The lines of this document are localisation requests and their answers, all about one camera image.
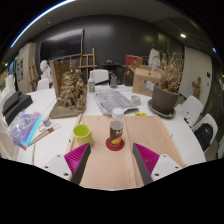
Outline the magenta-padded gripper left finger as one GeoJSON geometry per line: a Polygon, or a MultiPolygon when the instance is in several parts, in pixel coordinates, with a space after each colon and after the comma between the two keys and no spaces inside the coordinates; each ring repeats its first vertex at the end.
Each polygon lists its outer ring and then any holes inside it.
{"type": "Polygon", "coordinates": [[[89,143],[81,145],[65,155],[57,154],[43,166],[43,169],[79,185],[90,153],[89,143]]]}

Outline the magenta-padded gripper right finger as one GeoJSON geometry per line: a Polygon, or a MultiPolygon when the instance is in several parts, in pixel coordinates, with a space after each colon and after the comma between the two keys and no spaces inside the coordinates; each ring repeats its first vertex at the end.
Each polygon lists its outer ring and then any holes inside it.
{"type": "Polygon", "coordinates": [[[133,144],[133,154],[145,185],[182,169],[167,154],[159,155],[137,143],[133,144]]]}

